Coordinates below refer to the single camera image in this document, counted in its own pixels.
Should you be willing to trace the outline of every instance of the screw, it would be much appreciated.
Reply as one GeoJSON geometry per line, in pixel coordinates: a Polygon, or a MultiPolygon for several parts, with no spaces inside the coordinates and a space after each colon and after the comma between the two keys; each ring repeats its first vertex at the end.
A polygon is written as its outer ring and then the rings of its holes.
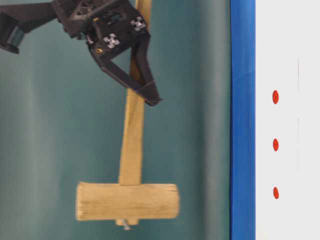
{"type": "Polygon", "coordinates": [[[102,54],[104,51],[102,50],[102,48],[97,48],[97,49],[95,50],[95,52],[96,52],[97,54],[102,54]]]}

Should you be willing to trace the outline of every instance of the wooden block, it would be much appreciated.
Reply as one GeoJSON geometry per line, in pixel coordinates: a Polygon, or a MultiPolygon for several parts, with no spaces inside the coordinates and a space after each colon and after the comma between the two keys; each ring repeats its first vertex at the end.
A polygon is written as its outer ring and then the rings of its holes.
{"type": "Polygon", "coordinates": [[[76,192],[76,219],[172,219],[179,213],[175,184],[119,184],[80,182],[76,192]]]}

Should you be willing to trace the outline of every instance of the black robotic arm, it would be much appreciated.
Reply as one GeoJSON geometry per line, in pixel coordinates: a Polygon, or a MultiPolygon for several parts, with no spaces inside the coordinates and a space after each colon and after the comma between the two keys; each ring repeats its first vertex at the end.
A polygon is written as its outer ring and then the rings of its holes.
{"type": "Polygon", "coordinates": [[[0,6],[0,48],[18,54],[25,34],[55,18],[71,38],[86,40],[103,72],[133,89],[149,105],[161,101],[147,60],[150,34],[128,0],[53,0],[0,6]],[[143,82],[135,81],[112,62],[129,48],[143,82]]]}

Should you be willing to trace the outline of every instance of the mallet handle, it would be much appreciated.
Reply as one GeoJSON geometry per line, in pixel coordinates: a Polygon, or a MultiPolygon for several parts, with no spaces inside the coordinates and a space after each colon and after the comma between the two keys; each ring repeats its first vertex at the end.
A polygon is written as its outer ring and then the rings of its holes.
{"type": "MultiPolygon", "coordinates": [[[[152,0],[136,0],[135,6],[142,14],[149,27],[152,0]]],[[[137,81],[143,82],[136,61],[131,58],[130,75],[137,81]]],[[[127,90],[124,131],[119,169],[119,185],[135,186],[141,184],[143,161],[145,102],[131,89],[127,90]]],[[[137,225],[138,219],[127,219],[129,225],[137,225]]]]}

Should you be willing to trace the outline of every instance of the cross-shaped fastener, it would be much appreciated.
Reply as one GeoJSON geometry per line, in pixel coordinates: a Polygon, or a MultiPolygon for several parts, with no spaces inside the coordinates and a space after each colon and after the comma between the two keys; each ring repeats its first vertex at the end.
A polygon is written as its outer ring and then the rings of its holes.
{"type": "Polygon", "coordinates": [[[146,27],[146,24],[142,21],[142,17],[138,16],[135,20],[131,21],[131,25],[134,26],[134,30],[137,32],[146,27]]]}
{"type": "Polygon", "coordinates": [[[115,46],[119,45],[119,40],[116,39],[116,35],[114,33],[109,34],[109,37],[104,37],[103,40],[107,43],[108,48],[113,49],[115,46]]]}

